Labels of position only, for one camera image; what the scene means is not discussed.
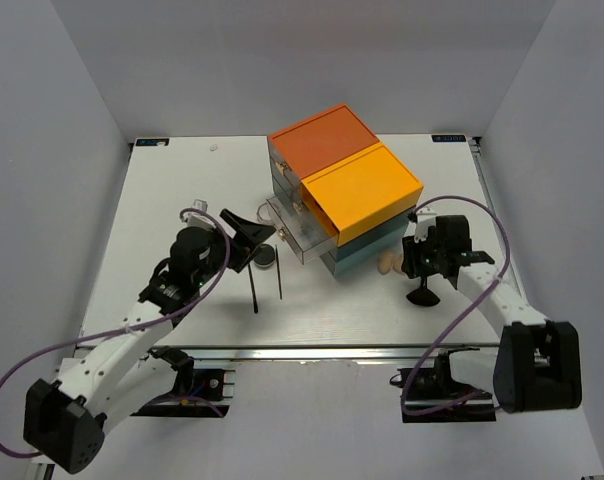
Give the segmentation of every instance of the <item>white table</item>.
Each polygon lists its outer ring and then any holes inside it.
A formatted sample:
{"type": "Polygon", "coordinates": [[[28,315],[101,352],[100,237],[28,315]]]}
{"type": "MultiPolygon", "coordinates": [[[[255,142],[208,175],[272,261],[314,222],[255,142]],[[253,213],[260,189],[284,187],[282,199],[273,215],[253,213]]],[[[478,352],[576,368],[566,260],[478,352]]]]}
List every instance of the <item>white table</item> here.
{"type": "MultiPolygon", "coordinates": [[[[433,144],[425,135],[381,138],[424,182],[423,198],[456,193],[484,200],[468,145],[433,144]]],[[[194,198],[208,200],[211,213],[226,207],[252,218],[271,191],[267,161],[266,142],[258,137],[172,138],[168,147],[135,148],[84,333],[119,323],[181,227],[177,212],[194,198]]],[[[476,248],[501,261],[483,212],[448,202],[434,208],[467,215],[476,248]]],[[[389,346],[414,345],[419,354],[468,305],[435,279],[441,304],[419,309],[404,298],[415,283],[394,273],[380,276],[374,260],[336,281],[319,260],[302,266],[285,244],[279,248],[282,302],[275,272],[256,270],[260,314],[254,315],[246,275],[228,272],[165,343],[199,346],[217,358],[233,352],[218,349],[238,347],[238,358],[375,361],[389,346]],[[311,348],[323,345],[335,348],[311,348]],[[309,352],[291,354],[286,346],[309,352]]],[[[477,314],[449,338],[496,340],[477,314]]],[[[577,480],[601,473],[581,410],[500,414],[491,424],[404,425],[399,390],[388,386],[394,365],[244,362],[237,372],[225,419],[130,418],[85,471],[69,477],[57,468],[54,478],[577,480]]]]}
{"type": "MultiPolygon", "coordinates": [[[[448,193],[485,201],[468,144],[433,143],[430,135],[380,138],[422,180],[423,200],[448,193]]],[[[255,219],[258,205],[269,196],[264,137],[172,138],[165,147],[135,147],[83,333],[121,323],[183,226],[178,212],[195,198],[208,201],[209,213],[217,215],[228,208],[255,219]]],[[[503,261],[494,226],[484,212],[460,202],[441,202],[433,208],[438,213],[467,215],[475,248],[486,250],[498,263],[503,261]]],[[[161,343],[238,348],[423,346],[468,305],[447,281],[433,278],[432,289],[442,302],[430,309],[416,307],[405,295],[417,281],[394,272],[379,275],[375,258],[334,279],[319,259],[301,265],[286,243],[271,241],[276,242],[282,301],[274,268],[254,269],[257,315],[247,272],[227,271],[212,295],[161,343]]],[[[447,342],[496,340],[484,318],[474,313],[447,342]]]]}

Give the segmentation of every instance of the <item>brown object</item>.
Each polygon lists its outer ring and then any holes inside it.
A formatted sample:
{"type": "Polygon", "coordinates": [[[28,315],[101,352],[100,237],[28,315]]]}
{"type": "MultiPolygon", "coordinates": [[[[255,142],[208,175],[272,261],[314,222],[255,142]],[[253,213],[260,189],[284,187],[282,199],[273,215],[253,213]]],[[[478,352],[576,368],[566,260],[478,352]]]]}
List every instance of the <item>brown object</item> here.
{"type": "Polygon", "coordinates": [[[386,275],[393,268],[393,259],[395,255],[393,252],[383,252],[378,258],[378,272],[382,275],[386,275]]]}
{"type": "Polygon", "coordinates": [[[404,262],[403,253],[395,257],[395,261],[393,262],[393,270],[395,270],[397,273],[404,273],[402,272],[402,262],[404,262]]]}
{"type": "Polygon", "coordinates": [[[271,156],[285,162],[300,180],[378,141],[345,104],[268,136],[271,156]]]}

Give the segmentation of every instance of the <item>gray wall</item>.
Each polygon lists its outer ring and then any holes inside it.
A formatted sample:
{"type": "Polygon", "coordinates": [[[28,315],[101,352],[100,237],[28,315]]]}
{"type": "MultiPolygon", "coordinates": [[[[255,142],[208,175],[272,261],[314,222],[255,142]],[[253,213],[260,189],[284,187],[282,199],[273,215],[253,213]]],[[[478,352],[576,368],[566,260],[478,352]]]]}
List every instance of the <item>gray wall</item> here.
{"type": "MultiPolygon", "coordinates": [[[[77,334],[127,155],[49,0],[0,0],[0,376],[77,334]]],[[[0,397],[0,436],[14,449],[27,449],[26,389],[56,357],[0,397]]],[[[0,478],[26,465],[0,454],[0,478]]]]}
{"type": "Polygon", "coordinates": [[[558,0],[484,140],[534,302],[580,331],[604,465],[604,0],[558,0]]]}
{"type": "Polygon", "coordinates": [[[554,0],[53,0],[120,129],[264,134],[338,102],[486,130],[554,0]]]}

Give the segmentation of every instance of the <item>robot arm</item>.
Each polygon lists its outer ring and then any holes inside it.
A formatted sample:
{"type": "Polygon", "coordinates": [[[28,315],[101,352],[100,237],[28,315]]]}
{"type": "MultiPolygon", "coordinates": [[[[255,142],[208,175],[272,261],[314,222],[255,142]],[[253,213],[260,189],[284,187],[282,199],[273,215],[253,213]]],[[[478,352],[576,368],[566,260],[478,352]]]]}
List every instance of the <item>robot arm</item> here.
{"type": "MultiPolygon", "coordinates": [[[[420,278],[407,298],[422,306],[437,296],[426,279],[441,274],[475,301],[498,270],[485,252],[474,251],[467,219],[461,215],[414,216],[415,234],[403,239],[402,269],[420,278]]],[[[500,337],[497,354],[475,349],[443,350],[436,359],[440,382],[470,385],[495,395],[508,413],[577,408],[582,399],[578,334],[568,322],[553,322],[501,282],[478,309],[500,337]]]]}
{"type": "MultiPolygon", "coordinates": [[[[206,204],[200,209],[206,211],[206,204]]],[[[227,267],[240,272],[275,229],[227,210],[220,217],[236,231],[229,240],[227,267]]],[[[169,258],[158,264],[138,301],[121,320],[120,326],[131,330],[107,338],[53,382],[40,379],[27,392],[24,439],[69,473],[86,468],[106,434],[149,401],[193,391],[192,358],[170,347],[150,350],[179,326],[188,314],[185,309],[200,296],[200,288],[225,263],[223,233],[197,216],[186,221],[169,258]],[[170,320],[135,327],[163,316],[170,320]],[[136,368],[147,353],[149,358],[136,368]]]]}

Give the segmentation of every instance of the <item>yellow panel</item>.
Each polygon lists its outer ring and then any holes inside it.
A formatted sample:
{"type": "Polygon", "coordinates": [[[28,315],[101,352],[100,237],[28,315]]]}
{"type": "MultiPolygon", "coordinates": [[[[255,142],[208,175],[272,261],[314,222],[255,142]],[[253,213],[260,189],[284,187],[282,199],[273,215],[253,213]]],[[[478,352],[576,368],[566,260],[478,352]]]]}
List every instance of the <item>yellow panel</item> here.
{"type": "Polygon", "coordinates": [[[424,188],[383,143],[365,148],[302,183],[338,230],[338,245],[415,206],[424,188]]]}

